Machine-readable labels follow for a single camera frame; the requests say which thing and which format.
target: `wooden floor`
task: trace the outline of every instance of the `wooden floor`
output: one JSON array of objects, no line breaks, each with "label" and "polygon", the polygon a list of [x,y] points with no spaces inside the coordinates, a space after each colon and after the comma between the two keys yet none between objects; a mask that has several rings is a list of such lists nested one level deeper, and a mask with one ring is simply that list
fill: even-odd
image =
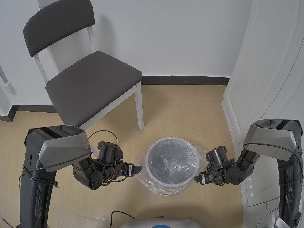
[{"label": "wooden floor", "polygon": [[[142,86],[145,127],[137,126],[134,95],[109,112],[88,131],[114,132],[125,162],[134,163],[155,140],[176,136],[196,142],[205,150],[227,147],[234,150],[221,106],[225,86]],[[13,123],[0,121],[0,214],[12,226],[20,223],[18,177],[22,173],[29,128],[63,124],[56,113],[17,112]],[[100,132],[91,139],[115,142],[110,133]],[[57,172],[59,189],[53,188],[48,225],[50,228],[108,228],[110,214],[120,210],[138,219],[154,216],[186,217],[201,221],[207,228],[242,227],[240,186],[201,186],[194,181],[180,195],[165,198],[152,194],[136,177],[92,191],[77,182],[72,167]],[[114,215],[114,226],[129,220]],[[5,225],[0,221],[0,228]]]}]

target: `electrical outlet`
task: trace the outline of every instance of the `electrical outlet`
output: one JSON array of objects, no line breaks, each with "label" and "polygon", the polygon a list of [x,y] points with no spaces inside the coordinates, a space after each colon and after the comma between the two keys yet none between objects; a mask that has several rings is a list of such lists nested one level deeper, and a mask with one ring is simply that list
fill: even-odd
[{"label": "electrical outlet", "polygon": [[10,82],[4,85],[4,88],[6,89],[7,93],[12,93],[14,91],[14,88]]}]

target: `gray upholstered chair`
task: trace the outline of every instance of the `gray upholstered chair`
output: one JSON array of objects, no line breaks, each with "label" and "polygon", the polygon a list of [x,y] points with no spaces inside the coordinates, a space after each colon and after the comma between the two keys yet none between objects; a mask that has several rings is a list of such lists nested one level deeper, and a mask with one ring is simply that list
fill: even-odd
[{"label": "gray upholstered chair", "polygon": [[[41,9],[26,23],[24,39],[46,82],[46,91],[64,124],[84,130],[135,94],[138,127],[143,129],[142,73],[97,50],[94,24],[90,0],[60,0]],[[84,28],[88,30],[93,53],[49,79],[38,53]]]}]

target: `black baseboard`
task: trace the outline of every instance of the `black baseboard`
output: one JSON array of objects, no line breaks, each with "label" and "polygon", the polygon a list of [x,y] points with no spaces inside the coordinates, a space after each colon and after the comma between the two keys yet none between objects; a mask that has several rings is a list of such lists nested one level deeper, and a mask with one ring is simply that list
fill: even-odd
[{"label": "black baseboard", "polygon": [[142,85],[227,85],[230,78],[205,76],[143,76]]},{"label": "black baseboard", "polygon": [[18,111],[22,112],[51,112],[57,113],[53,105],[19,105]]},{"label": "black baseboard", "polygon": [[17,112],[17,109],[18,109],[18,106],[16,105],[13,105],[8,113],[7,116],[0,116],[0,121],[5,121],[5,122],[10,122],[12,123],[13,122],[13,119],[16,115],[16,112]]}]

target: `transparent tape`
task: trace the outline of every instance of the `transparent tape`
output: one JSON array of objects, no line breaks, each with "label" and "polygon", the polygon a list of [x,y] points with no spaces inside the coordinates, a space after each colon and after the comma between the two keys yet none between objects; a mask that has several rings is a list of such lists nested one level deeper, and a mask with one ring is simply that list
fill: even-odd
[{"label": "transparent tape", "polygon": [[137,178],[152,193],[175,196],[193,183],[208,161],[207,152],[198,144],[166,137],[154,142],[136,161],[143,169]]}]

